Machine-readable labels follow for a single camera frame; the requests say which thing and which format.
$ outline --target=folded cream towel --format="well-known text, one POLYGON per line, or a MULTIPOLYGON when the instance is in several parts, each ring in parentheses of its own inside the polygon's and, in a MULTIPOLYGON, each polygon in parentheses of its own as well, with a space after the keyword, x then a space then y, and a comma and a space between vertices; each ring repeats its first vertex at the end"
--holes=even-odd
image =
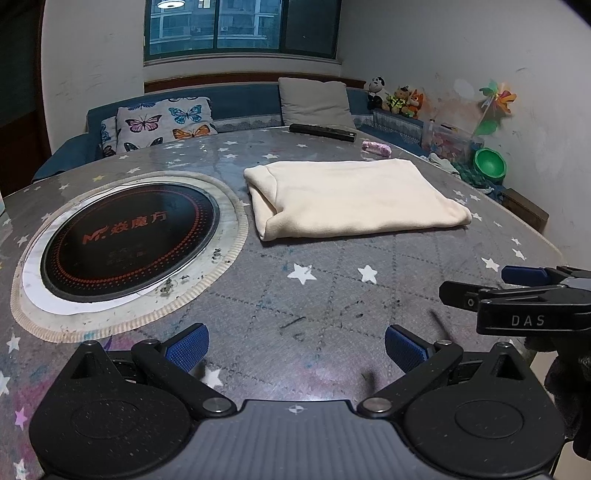
POLYGON ((467 225, 470 210, 445 198, 408 160, 279 161, 247 168, 263 241, 467 225))

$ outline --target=green bowl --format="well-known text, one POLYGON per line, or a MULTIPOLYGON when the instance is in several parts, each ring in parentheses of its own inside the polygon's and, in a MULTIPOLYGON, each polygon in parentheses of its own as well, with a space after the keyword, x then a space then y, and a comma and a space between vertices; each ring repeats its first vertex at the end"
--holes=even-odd
POLYGON ((507 175, 507 163, 501 154, 490 148, 481 148, 474 155, 474 165, 492 183, 500 183, 507 175))

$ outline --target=window frame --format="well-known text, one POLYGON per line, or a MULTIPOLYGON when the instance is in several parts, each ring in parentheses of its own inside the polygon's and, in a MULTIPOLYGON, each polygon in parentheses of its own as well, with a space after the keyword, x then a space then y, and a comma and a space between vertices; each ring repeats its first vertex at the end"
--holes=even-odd
POLYGON ((342 0, 337 0, 337 11, 335 15, 335 33, 332 39, 332 51, 330 54, 323 54, 318 52, 310 52, 303 50, 294 50, 292 48, 286 48, 285 40, 287 37, 287 15, 289 13, 290 0, 281 0, 281 21, 280 21, 280 33, 279 33, 279 48, 215 48, 217 44, 217 37, 219 35, 219 18, 220 18, 220 7, 222 0, 215 0, 215 12, 213 15, 213 45, 214 48, 200 48, 198 50, 179 50, 169 51, 165 53, 150 54, 150 25, 151 25, 151 13, 152 13, 152 0, 146 1, 145 18, 144 18, 144 61, 148 62, 151 60, 161 59, 174 59, 175 57, 182 57, 183 60, 191 57, 199 57, 201 55, 211 56, 212 54, 219 54, 223 56, 226 53, 274 53, 277 55, 299 55, 309 57, 311 59, 336 59, 337 52, 337 41, 339 38, 339 23, 340 13, 342 7, 342 0))

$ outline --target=table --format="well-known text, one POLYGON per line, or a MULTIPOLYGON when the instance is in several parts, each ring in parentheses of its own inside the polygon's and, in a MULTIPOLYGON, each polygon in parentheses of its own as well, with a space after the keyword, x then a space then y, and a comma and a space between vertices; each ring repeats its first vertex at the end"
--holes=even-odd
POLYGON ((111 350, 166 339, 202 322, 211 342, 199 374, 237 405, 246 398, 349 398, 355 405, 402 374, 384 351, 391 323, 430 342, 452 339, 465 350, 487 351, 499 341, 476 334, 474 314, 439 302, 441 282, 504 286, 504 265, 555 266, 563 262, 560 252, 497 203, 397 147, 393 158, 411 160, 445 196, 466 202, 474 216, 469 226, 268 244, 258 239, 245 168, 284 160, 374 159, 361 151, 367 139, 359 134, 351 144, 286 128, 231 132, 110 157, 7 197, 7 212, 0 217, 0 478, 12 478, 18 468, 28 471, 28 479, 41 475, 28 422, 77 346, 44 342, 14 322, 9 301, 17 261, 45 215, 83 192, 137 174, 188 170, 225 182, 245 205, 249 234, 234 264, 198 298, 113 336, 111 350), (316 280, 301 284, 289 278, 294 264, 312 265, 316 280), (377 271, 376 284, 361 282, 358 269, 365 265, 377 271))

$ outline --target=green cloth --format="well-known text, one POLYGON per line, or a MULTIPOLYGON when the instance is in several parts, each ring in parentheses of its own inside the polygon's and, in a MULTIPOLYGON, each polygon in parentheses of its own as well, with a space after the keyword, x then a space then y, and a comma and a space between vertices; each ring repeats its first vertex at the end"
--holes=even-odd
POLYGON ((472 185, 477 189, 485 189, 491 186, 491 183, 474 167, 471 165, 462 165, 460 163, 454 163, 453 166, 459 172, 460 177, 468 185, 472 185))

